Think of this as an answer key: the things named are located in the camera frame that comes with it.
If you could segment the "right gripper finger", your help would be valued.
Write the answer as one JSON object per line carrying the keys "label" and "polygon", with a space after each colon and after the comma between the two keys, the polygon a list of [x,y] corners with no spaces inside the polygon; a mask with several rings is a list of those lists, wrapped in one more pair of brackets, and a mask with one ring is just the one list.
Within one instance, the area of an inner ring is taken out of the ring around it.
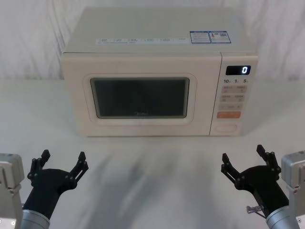
{"label": "right gripper finger", "polygon": [[281,173],[281,168],[278,165],[276,156],[274,152],[266,152],[262,145],[257,145],[256,151],[258,155],[264,160],[267,168],[275,176],[275,179],[279,179],[279,174]]}
{"label": "right gripper finger", "polygon": [[234,184],[237,190],[244,190],[244,178],[231,164],[226,153],[222,155],[221,172]]}

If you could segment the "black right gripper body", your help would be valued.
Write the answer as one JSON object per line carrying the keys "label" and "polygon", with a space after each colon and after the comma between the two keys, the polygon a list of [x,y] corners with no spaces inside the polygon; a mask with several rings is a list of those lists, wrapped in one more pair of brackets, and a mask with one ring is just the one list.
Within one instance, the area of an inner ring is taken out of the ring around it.
{"label": "black right gripper body", "polygon": [[241,172],[237,178],[237,189],[250,192],[266,217],[289,205],[287,196],[277,183],[280,173],[279,166],[255,166]]}

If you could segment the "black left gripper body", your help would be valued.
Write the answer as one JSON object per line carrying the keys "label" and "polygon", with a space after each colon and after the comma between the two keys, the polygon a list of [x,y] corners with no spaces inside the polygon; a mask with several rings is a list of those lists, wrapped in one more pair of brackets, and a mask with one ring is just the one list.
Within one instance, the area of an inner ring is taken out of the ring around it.
{"label": "black left gripper body", "polygon": [[23,205],[23,210],[35,211],[50,219],[61,194],[76,188],[76,176],[60,169],[31,171],[27,178],[31,181],[32,191]]}

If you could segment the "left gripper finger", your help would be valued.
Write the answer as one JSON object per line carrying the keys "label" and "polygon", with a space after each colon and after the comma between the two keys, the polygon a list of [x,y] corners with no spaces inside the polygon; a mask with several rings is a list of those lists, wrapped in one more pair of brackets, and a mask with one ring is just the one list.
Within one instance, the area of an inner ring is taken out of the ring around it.
{"label": "left gripper finger", "polygon": [[89,166],[86,161],[86,155],[84,152],[80,152],[78,161],[70,173],[66,176],[67,189],[75,189],[79,180],[89,169]]}
{"label": "left gripper finger", "polygon": [[31,185],[34,185],[34,179],[38,176],[38,172],[41,171],[50,158],[50,152],[45,149],[39,158],[33,158],[31,161],[30,171],[27,178],[31,181]]}

